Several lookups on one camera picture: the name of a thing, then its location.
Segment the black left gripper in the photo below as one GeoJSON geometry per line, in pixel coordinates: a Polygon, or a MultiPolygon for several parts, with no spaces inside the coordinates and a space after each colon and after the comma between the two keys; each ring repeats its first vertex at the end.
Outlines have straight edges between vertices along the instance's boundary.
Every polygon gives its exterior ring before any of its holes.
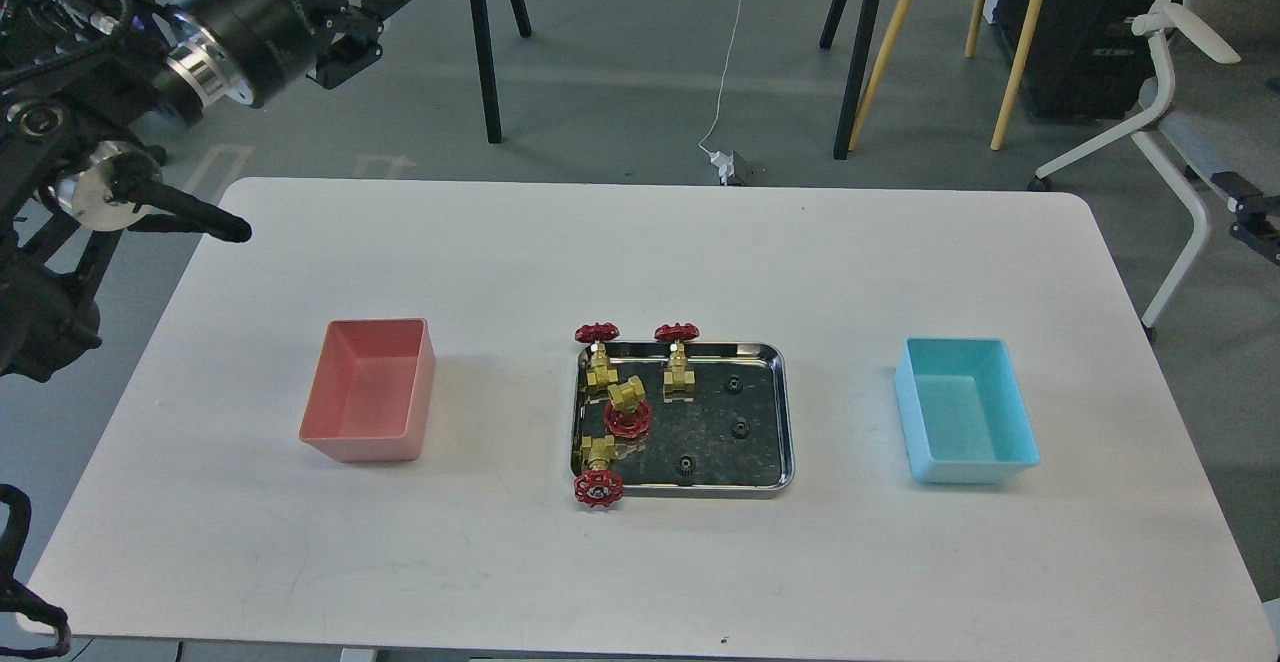
{"type": "Polygon", "coordinates": [[[303,28],[303,70],[332,91],[379,61],[390,15],[411,0],[282,0],[303,28]]]}

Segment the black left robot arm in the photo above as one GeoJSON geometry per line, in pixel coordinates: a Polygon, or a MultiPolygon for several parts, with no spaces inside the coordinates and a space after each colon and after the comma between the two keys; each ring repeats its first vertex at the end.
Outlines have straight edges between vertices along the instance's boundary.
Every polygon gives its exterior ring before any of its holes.
{"type": "Polygon", "coordinates": [[[166,184],[137,120],[260,109],[381,58],[410,0],[3,0],[3,373],[47,382],[101,344],[95,297],[125,232],[243,243],[251,225],[166,184]]]}

